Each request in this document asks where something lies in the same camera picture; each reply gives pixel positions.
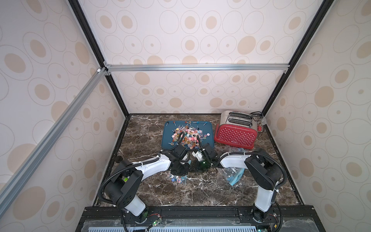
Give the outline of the candy ziploc bag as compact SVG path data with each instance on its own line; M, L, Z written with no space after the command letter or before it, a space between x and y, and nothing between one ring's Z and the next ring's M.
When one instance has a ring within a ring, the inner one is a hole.
M186 184L186 181L187 181L187 176L174 176L170 174L168 178L171 182L179 183L179 184Z
M244 174L244 171L245 169L243 168L224 168L222 169L222 175L231 186L234 186L237 182L240 181Z

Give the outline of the candy ziploc bag front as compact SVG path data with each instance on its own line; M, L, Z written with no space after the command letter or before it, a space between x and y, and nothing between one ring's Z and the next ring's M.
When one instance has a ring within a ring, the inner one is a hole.
M244 171L245 169L243 168L224 168L222 169L222 175L231 186L234 186L237 182L240 181L244 174Z

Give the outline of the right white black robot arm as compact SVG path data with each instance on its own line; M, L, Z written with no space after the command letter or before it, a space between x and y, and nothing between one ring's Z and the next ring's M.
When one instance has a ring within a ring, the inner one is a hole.
M248 170L258 185L253 205L256 214L265 214L269 211L275 203L279 189L288 180L288 174L284 167L263 149L250 152L225 152L218 156L206 145L197 152L193 152L192 155L199 161L202 171L208 168Z

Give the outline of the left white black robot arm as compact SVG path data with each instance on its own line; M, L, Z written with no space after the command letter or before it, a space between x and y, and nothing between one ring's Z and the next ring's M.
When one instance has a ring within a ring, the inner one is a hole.
M187 149L177 145L162 150L153 158L130 162L122 160L111 176L104 180L98 190L98 198L139 217L147 212L146 204L137 196L143 180L160 172L171 171L174 176L186 176L190 164L184 161Z

